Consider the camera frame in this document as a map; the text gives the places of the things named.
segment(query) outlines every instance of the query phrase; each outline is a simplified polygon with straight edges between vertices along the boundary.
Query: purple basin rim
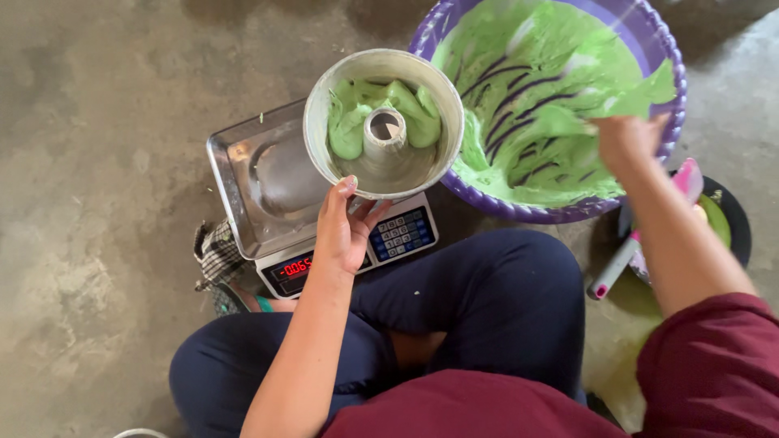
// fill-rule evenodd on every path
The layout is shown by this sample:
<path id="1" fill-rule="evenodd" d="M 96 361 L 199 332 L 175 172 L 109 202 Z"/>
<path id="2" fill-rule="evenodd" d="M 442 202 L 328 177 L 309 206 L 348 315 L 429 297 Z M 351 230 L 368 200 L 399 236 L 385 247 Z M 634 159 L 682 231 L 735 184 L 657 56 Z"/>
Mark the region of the purple basin rim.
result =
<path id="1" fill-rule="evenodd" d="M 481 0 L 441 0 L 436 3 L 428 15 L 422 20 L 414 34 L 414 38 L 408 46 L 408 51 L 431 60 L 438 42 L 457 25 L 460 18 L 476 6 Z M 663 132 L 662 144 L 657 156 L 665 162 L 674 149 L 682 125 L 685 120 L 685 107 L 687 102 L 686 69 L 682 63 L 682 53 L 676 45 L 676 39 L 671 35 L 660 15 L 646 0 L 562 0 L 579 9 L 595 15 L 601 20 L 613 19 L 617 16 L 626 16 L 623 24 L 617 31 L 620 37 L 628 45 L 628 48 L 636 56 L 644 75 L 648 74 L 647 57 L 670 58 L 673 61 L 674 84 L 676 85 L 676 99 L 662 104 L 653 105 L 651 112 L 670 111 L 671 117 Z M 642 47 L 633 34 L 651 35 L 657 39 L 653 47 Z M 623 196 L 602 199 L 596 196 L 577 200 L 573 205 L 560 208 L 531 207 L 518 203 L 507 203 L 493 196 L 483 193 L 481 190 L 468 185 L 454 170 L 449 171 L 441 178 L 441 183 L 449 190 L 457 194 L 462 200 L 477 207 L 492 216 L 501 217 L 509 221 L 527 222 L 533 224 L 566 224 L 569 222 L 583 221 L 596 217 L 607 211 L 619 207 Z"/>

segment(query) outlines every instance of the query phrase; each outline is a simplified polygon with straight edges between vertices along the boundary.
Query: shirt sleeve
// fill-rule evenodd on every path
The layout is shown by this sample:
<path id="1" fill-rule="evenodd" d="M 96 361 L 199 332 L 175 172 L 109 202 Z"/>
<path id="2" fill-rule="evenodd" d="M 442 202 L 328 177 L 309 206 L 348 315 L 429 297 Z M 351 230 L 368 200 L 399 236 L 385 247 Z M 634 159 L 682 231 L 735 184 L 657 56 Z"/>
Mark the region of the shirt sleeve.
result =
<path id="1" fill-rule="evenodd" d="M 760 298 L 719 295 L 668 318 L 637 377 L 647 413 L 636 436 L 779 437 L 779 321 Z"/>

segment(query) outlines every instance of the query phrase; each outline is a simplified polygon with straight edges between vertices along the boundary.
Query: green batter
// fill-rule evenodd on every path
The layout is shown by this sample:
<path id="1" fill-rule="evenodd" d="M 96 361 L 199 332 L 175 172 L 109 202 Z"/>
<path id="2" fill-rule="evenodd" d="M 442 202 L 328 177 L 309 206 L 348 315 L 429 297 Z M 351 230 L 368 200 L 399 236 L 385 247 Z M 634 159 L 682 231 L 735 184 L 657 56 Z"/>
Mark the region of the green batter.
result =
<path id="1" fill-rule="evenodd" d="M 453 170 L 512 203 L 564 207 L 623 195 L 597 158 L 585 120 L 648 117 L 675 97 L 671 62 L 644 79 L 599 19 L 560 2 L 484 0 L 460 19 L 432 59 L 455 84 L 465 134 Z"/>
<path id="2" fill-rule="evenodd" d="M 384 86 L 344 79 L 330 90 L 330 99 L 330 148 L 344 160 L 362 154 L 363 124 L 371 111 L 380 107 L 394 108 L 403 116 L 408 143 L 413 147 L 430 147 L 441 136 L 441 115 L 425 87 L 413 94 L 399 80 Z"/>

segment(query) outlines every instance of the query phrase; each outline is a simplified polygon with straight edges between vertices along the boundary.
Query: person's left hand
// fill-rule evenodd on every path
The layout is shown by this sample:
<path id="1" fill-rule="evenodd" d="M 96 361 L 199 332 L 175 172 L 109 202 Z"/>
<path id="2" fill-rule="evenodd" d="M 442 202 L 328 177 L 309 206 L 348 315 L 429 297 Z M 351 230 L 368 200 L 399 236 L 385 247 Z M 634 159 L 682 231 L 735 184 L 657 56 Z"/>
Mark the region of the person's left hand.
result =
<path id="1" fill-rule="evenodd" d="M 342 270 L 351 275 L 360 269 L 368 246 L 368 234 L 390 209 L 392 202 L 385 200 L 370 213 L 376 201 L 366 200 L 349 214 L 355 190 L 357 177 L 350 175 L 327 191 L 316 225 L 314 266 Z"/>

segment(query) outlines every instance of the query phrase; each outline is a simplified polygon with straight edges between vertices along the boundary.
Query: maroon shirt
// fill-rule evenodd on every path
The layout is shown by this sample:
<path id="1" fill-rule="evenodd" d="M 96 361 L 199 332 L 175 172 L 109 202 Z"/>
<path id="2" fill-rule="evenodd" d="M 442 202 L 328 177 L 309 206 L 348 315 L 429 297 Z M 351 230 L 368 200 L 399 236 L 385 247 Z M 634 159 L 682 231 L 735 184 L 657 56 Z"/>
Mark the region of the maroon shirt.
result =
<path id="1" fill-rule="evenodd" d="M 636 437 L 779 437 L 779 322 L 767 304 L 722 295 L 664 321 L 638 359 L 647 399 Z M 626 434 L 543 383 L 446 370 L 343 408 L 324 438 Z"/>

